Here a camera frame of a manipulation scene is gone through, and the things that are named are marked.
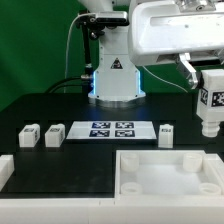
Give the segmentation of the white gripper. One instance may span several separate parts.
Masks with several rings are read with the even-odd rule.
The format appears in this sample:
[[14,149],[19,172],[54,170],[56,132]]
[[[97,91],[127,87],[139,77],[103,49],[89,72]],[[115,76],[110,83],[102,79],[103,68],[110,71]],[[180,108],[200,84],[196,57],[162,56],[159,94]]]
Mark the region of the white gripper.
[[224,2],[191,12],[181,12],[175,0],[140,2],[130,15],[128,50],[137,66],[177,59],[177,70],[196,89],[199,78],[190,60],[216,60],[224,50]]

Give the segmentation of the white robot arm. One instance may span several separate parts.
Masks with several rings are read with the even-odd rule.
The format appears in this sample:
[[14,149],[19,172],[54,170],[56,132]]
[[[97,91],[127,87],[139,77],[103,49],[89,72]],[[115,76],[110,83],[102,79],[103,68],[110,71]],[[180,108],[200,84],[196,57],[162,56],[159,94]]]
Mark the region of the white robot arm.
[[107,107],[142,102],[140,66],[176,63],[191,88],[196,61],[224,62],[224,0],[78,0],[92,14],[99,66],[89,101]]

